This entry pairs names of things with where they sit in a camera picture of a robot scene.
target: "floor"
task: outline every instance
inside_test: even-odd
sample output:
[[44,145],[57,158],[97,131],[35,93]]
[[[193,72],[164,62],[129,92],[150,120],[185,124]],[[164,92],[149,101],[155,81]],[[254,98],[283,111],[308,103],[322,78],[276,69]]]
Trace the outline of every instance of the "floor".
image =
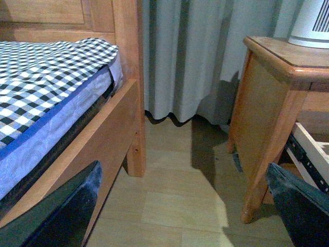
[[219,127],[201,117],[181,127],[146,120],[146,137],[145,176],[121,169],[88,247],[293,246],[273,206],[240,222],[246,179]]

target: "bed headboard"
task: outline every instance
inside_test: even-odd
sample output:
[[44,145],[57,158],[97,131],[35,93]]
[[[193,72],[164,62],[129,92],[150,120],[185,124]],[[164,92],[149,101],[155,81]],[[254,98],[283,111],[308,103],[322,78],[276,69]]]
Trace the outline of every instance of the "bed headboard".
[[119,45],[129,78],[142,78],[139,0],[1,0],[0,41],[103,38]]

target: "gray curtain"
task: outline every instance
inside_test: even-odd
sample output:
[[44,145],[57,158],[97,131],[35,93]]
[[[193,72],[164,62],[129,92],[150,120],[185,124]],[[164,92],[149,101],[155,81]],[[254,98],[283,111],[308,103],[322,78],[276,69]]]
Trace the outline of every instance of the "gray curtain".
[[226,125],[245,36],[287,37],[303,0],[143,0],[145,109]]

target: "gingham fabric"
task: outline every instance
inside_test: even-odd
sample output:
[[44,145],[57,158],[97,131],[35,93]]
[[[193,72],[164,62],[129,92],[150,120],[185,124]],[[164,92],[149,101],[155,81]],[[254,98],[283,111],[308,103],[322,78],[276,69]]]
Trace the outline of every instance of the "gingham fabric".
[[0,149],[117,55],[100,39],[0,42]]

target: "wooden nightstand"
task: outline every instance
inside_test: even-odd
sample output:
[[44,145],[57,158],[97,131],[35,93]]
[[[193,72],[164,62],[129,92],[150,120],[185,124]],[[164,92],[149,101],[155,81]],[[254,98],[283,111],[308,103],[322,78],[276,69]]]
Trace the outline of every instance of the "wooden nightstand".
[[241,220],[249,223],[267,190],[267,166],[278,161],[300,112],[329,112],[329,49],[265,37],[246,37],[244,43],[228,151],[237,149],[248,177]]

